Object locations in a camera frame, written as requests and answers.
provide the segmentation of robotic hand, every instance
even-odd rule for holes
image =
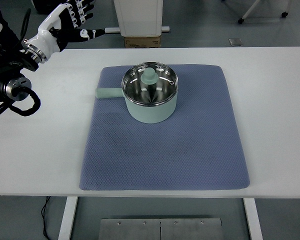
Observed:
[[[0,24],[4,28],[0,35],[0,114],[10,109],[21,116],[29,116],[40,108],[41,101],[31,90],[30,80],[20,73],[23,68],[34,72],[39,63],[47,62],[53,53],[61,52],[68,43],[84,42],[105,34],[103,29],[79,29],[93,16],[88,13],[94,7],[90,4],[92,1],[67,0],[57,6],[39,26],[38,34],[25,41],[24,49],[20,43],[27,27],[22,29],[21,39],[18,41],[0,12]],[[27,11],[25,19],[29,20],[29,15],[30,10]],[[27,21],[23,23],[22,28],[28,25]],[[13,106],[15,101],[23,101],[28,95],[34,102],[32,108],[21,110]]]
[[[38,34],[25,43],[25,54],[31,55],[37,63],[45,63],[68,43],[84,42],[105,34],[104,29],[79,29],[93,16],[88,13],[94,7],[91,2],[93,0],[67,0],[57,6],[39,26]]]

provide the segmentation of blue mat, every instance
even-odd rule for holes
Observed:
[[[99,88],[120,88],[131,66],[106,67]],[[250,184],[228,86],[219,66],[170,65],[179,79],[174,113],[135,120],[123,97],[95,99],[82,190],[230,190]]]

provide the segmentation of white chair leg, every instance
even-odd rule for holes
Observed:
[[[253,9],[255,9],[255,7],[257,6],[257,4],[260,2],[260,0],[256,0],[252,6],[248,9],[248,11],[246,11],[246,13],[243,15],[242,19],[245,20],[248,15],[253,11]]]

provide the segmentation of mint green pot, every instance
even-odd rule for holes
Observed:
[[[121,88],[97,88],[96,97],[124,97],[130,115],[154,124],[169,118],[176,109],[178,77],[167,65],[145,62],[129,69]]]

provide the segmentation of table leg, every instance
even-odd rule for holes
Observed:
[[[58,240],[70,240],[72,226],[76,214],[77,202],[78,202],[77,196],[68,196],[66,198]]]
[[[243,203],[250,232],[250,239],[263,240],[255,199],[244,198]]]

